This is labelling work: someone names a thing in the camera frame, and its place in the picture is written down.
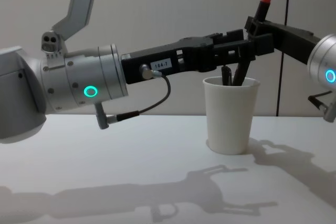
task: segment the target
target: table surface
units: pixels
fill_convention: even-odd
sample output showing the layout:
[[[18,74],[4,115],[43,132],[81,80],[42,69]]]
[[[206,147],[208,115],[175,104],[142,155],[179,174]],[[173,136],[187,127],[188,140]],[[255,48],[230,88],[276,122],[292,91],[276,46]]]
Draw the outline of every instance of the table surface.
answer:
[[[336,223],[336,127],[253,120],[246,155],[206,146],[204,116],[140,116],[101,131],[51,115],[0,147],[0,223]]]

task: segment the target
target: blue led ring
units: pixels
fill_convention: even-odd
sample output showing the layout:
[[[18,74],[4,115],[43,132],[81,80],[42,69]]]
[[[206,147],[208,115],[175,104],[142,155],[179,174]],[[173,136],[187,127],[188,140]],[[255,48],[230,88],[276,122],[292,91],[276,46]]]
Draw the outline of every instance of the blue led ring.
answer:
[[[89,97],[89,98],[93,98],[93,97],[96,97],[98,94],[98,89],[94,86],[87,86],[85,89],[84,89],[84,95]]]
[[[329,69],[327,72],[325,72],[325,75],[329,83],[334,83],[336,81],[336,73],[334,70]]]

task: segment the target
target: label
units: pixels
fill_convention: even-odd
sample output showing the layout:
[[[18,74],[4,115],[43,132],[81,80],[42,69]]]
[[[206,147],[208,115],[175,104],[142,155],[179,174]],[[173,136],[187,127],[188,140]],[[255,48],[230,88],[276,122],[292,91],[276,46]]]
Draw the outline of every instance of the label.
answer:
[[[159,60],[151,63],[152,70],[162,70],[172,68],[172,62],[169,59]]]

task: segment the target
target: white paper cup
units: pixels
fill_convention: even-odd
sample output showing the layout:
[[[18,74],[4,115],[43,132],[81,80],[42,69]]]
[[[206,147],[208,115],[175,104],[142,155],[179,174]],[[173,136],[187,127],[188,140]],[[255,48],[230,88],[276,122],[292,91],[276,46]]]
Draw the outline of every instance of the white paper cup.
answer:
[[[221,77],[211,77],[203,83],[209,148],[225,155],[244,153],[260,82],[245,78],[242,86],[223,86]]]

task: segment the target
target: cup rim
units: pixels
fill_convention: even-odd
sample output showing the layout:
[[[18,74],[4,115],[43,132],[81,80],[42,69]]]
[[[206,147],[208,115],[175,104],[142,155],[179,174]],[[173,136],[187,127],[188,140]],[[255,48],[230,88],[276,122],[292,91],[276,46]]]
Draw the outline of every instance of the cup rim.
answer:
[[[260,81],[258,81],[256,79],[253,79],[253,78],[247,78],[247,77],[244,80],[254,81],[253,85],[248,85],[248,86],[223,86],[223,85],[212,84],[212,83],[207,82],[210,79],[218,79],[218,78],[222,78],[222,77],[221,76],[208,77],[208,78],[205,78],[203,80],[203,83],[206,84],[206,85],[209,85],[209,86],[222,87],[222,88],[227,88],[227,89],[247,89],[247,88],[251,88],[251,87],[260,86]]]

